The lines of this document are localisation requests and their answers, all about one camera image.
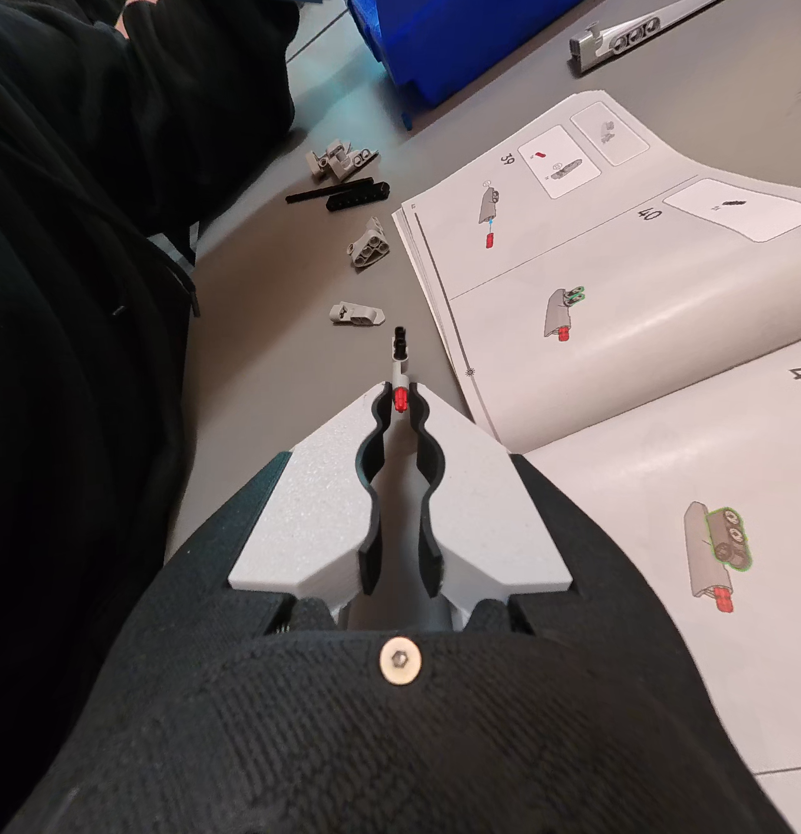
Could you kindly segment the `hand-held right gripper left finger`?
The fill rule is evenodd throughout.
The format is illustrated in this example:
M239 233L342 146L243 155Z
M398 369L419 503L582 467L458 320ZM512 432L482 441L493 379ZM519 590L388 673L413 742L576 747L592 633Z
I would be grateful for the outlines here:
M298 443L230 574L233 589L321 599L332 613L381 575L381 510L391 384L379 383Z

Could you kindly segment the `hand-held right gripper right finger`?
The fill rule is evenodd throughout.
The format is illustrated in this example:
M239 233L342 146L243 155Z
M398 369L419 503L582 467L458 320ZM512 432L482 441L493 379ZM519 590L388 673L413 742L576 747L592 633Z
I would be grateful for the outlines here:
M419 472L419 569L452 613L485 599L569 590L573 578L508 450L423 384L410 386Z

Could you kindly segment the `grey brick with red axle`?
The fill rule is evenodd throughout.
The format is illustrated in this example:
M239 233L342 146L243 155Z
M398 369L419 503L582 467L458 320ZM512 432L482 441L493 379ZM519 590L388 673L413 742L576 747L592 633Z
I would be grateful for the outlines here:
M406 328L396 326L392 336L392 399L395 411L404 414L408 410L410 379L408 376L408 345Z

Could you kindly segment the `person's left forearm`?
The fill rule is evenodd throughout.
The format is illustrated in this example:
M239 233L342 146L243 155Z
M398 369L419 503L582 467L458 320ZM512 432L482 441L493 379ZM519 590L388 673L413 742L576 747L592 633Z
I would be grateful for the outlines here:
M146 234L210 214L289 132L295 2L124 7L109 191Z

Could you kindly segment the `grey desk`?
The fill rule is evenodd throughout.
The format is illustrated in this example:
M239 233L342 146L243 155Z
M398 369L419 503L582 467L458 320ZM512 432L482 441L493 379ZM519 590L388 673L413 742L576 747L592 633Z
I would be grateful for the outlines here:
M424 381L464 408L427 301L391 214L569 95L603 89L662 140L717 169L801 187L801 2L720 2L580 77L569 39L662 2L583 2L435 109L396 90L342 2L306 8L288 62L295 120L284 144L201 227L184 407L189 466L169 528L172 556L219 506L384 378L385 330L412 337ZM329 212L328 197L285 196L341 183L311 177L305 154L330 142L379 157L391 195ZM390 253L355 269L346 249L376 216ZM375 327L333 324L342 301L380 308Z

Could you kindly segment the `small grey brick connector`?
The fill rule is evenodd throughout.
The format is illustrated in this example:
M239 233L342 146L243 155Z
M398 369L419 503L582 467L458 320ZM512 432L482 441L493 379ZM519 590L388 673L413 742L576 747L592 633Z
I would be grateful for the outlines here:
M345 301L331 307L329 318L333 324L350 324L360 327L375 327L385 322L382 309Z

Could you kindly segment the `white instruction booklet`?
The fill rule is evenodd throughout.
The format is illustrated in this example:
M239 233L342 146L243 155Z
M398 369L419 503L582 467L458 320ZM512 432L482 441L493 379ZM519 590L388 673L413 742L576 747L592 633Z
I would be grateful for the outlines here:
M801 189L587 91L393 218L475 422L632 558L801 832Z

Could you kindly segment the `person's black clothed body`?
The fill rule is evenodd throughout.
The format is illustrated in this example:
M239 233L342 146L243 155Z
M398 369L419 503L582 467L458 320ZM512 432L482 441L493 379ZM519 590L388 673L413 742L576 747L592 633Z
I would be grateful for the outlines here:
M148 235L108 188L127 3L0 2L0 831L162 567L185 470L199 310L151 239L199 220Z

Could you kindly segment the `grey bent brick connector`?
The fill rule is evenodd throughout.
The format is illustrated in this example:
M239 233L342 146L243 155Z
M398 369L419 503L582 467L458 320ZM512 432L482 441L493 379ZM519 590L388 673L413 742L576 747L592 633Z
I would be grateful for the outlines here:
M384 258L390 251L390 245L380 220L372 216L366 224L363 235L348 245L346 254L355 269L363 270Z

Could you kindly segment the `thin black brick axle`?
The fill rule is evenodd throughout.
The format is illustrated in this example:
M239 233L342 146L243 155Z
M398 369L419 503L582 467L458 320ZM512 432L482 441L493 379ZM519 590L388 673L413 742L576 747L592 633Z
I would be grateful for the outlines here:
M362 189L367 186L371 186L373 183L374 179L372 177L364 177L363 179L355 180L353 182L342 182L334 185L328 185L316 189L307 190L300 193L292 193L285 196L285 203L302 203L312 199L331 197L340 193L346 193L351 192L352 190Z

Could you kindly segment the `black brick beam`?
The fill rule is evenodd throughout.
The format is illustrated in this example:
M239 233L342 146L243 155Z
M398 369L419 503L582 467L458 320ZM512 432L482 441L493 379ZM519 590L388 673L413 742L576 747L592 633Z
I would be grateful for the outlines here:
M390 194L391 186L385 181L353 183L351 188L330 195L325 207L329 212L336 213L372 203L380 203L387 200Z

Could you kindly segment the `grey angled brick connector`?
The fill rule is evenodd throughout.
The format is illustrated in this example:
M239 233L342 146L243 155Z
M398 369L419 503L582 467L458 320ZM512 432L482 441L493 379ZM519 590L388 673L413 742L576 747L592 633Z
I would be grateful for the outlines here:
M333 159L332 169L335 177L339 182L345 182L351 178L356 172L364 169L365 166L371 164L379 157L379 151L371 151L369 149L349 150L348 152L339 151Z
M314 182L321 182L331 172L331 160L335 159L338 152L348 154L351 150L351 143L336 139L326 147L322 155L317 155L313 151L305 154L305 161L308 164L311 172L311 177Z

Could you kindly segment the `blue storage bin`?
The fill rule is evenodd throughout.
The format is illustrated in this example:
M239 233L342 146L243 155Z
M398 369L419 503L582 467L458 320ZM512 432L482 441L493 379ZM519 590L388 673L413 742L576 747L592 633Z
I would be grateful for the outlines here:
M396 89L436 107L578 1L347 1Z

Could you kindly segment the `grey panel brick with holes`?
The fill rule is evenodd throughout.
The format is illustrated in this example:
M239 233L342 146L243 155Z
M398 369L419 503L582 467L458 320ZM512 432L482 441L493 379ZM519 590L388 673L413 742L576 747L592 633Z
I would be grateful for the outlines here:
M592 23L570 39L573 66L580 74L589 72L715 3L717 2L677 1L613 26Z

